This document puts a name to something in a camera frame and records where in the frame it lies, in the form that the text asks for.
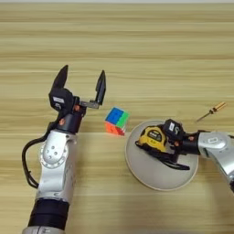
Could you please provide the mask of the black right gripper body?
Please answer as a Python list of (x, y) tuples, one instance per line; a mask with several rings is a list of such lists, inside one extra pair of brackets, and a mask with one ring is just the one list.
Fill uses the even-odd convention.
[(171, 148), (177, 154), (195, 154), (200, 155), (198, 150), (198, 137), (200, 132), (184, 133), (179, 139), (169, 139)]

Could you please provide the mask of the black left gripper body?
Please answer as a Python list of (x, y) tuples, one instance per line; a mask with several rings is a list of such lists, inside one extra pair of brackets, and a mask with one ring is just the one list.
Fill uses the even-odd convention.
[(76, 134), (79, 131), (82, 118), (85, 116), (88, 108), (98, 109), (99, 104), (97, 102), (86, 101), (76, 104), (72, 112), (59, 121), (56, 129), (66, 133)]

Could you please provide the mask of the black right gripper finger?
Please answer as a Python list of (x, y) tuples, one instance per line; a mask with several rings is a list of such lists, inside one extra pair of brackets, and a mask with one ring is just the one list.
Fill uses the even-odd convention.
[(178, 160), (178, 156), (179, 156), (178, 153), (169, 154), (166, 152), (159, 152), (159, 159), (162, 162), (167, 162), (170, 164), (176, 164)]

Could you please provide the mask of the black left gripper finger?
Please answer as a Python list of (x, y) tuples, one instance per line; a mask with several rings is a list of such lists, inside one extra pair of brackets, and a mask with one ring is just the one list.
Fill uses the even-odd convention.
[(98, 78), (98, 82), (97, 82), (97, 85), (96, 85), (97, 94), (96, 94), (95, 102), (98, 105), (103, 104), (105, 91), (106, 91), (106, 76), (105, 76), (105, 71), (103, 70), (101, 72), (101, 75)]
[(69, 66), (65, 65), (58, 73), (57, 77), (54, 79), (53, 88), (62, 89), (65, 86), (68, 77)]

